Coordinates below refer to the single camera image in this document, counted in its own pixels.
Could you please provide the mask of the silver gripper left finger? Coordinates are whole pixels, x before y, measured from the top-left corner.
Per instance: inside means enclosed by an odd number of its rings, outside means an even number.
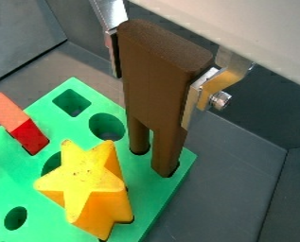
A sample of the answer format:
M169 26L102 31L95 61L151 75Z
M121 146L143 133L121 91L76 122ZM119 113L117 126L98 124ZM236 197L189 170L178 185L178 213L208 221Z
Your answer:
M97 14L105 34L105 46L109 51L113 76L122 77L119 46L117 29L127 20L127 12L123 0L89 0Z

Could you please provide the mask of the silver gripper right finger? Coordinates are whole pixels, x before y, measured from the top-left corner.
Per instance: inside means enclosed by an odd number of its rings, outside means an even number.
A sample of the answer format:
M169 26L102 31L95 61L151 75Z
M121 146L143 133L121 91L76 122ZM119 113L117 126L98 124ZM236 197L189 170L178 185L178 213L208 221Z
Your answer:
M213 107L221 111L226 107L232 95L224 89L242 80L254 62L221 46L216 65L220 68L212 67L190 85L181 119L181 127L185 130L189 128L194 109L205 111Z

